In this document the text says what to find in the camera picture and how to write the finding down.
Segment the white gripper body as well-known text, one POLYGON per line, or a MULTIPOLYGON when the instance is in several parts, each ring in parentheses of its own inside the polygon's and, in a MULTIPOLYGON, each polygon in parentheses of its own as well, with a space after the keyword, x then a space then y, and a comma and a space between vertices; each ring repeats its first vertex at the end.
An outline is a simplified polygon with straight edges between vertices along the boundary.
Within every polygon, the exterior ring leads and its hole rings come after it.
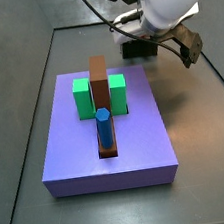
POLYGON ((113 21, 112 37, 117 44, 130 41, 127 35, 137 37, 150 37, 156 35, 158 28, 158 15, 153 8, 137 8, 117 16, 113 21))

